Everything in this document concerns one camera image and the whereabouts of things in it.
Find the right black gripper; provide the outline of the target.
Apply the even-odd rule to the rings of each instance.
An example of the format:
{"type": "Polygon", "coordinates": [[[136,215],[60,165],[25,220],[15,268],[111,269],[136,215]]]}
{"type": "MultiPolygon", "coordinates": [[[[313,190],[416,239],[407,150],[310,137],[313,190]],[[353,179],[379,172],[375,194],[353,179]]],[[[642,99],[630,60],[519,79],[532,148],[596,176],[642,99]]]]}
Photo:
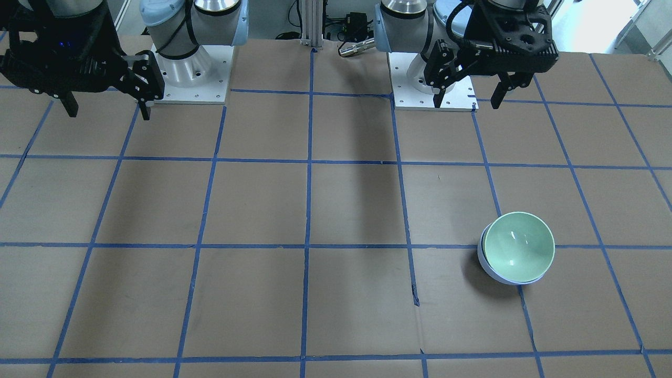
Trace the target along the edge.
{"type": "Polygon", "coordinates": [[[2,29],[9,38],[3,77],[60,100],[71,118],[79,111],[75,92],[116,88],[138,101],[145,121],[163,98],[154,53],[123,50],[106,1],[2,1],[2,29]]]}

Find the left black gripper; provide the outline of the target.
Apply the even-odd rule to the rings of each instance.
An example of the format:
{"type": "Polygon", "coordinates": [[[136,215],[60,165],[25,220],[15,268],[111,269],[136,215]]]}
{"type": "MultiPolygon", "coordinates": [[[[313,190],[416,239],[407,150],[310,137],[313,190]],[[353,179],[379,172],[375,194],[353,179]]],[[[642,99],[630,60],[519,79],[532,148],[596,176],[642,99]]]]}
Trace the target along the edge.
{"type": "Polygon", "coordinates": [[[437,1],[434,14],[444,33],[426,51],[424,82],[436,109],[447,88],[470,75],[499,77],[491,96],[499,109],[509,92],[527,88],[559,60],[542,1],[437,1]]]}

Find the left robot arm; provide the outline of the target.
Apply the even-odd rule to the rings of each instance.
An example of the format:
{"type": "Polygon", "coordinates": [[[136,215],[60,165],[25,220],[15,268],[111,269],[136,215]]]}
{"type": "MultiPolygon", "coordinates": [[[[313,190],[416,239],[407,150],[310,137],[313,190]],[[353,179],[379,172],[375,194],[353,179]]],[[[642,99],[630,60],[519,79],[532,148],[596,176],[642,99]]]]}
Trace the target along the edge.
{"type": "Polygon", "coordinates": [[[559,60],[542,1],[381,1],[374,38],[391,74],[405,80],[394,83],[393,95],[407,108],[454,106],[458,83],[497,76],[490,97],[497,109],[559,60]]]}

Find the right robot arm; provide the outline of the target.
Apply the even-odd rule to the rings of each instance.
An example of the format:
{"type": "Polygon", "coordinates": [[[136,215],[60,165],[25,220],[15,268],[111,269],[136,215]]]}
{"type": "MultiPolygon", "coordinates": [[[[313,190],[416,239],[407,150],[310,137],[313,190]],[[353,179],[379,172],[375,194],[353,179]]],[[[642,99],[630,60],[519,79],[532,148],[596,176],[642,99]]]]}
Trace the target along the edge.
{"type": "Polygon", "coordinates": [[[154,49],[128,54],[106,1],[2,1],[9,48],[2,75],[19,88],[59,100],[74,118],[77,92],[109,88],[134,98],[144,120],[166,85],[203,86],[216,67],[206,46],[241,46],[249,36],[247,1],[141,1],[154,49]]]}

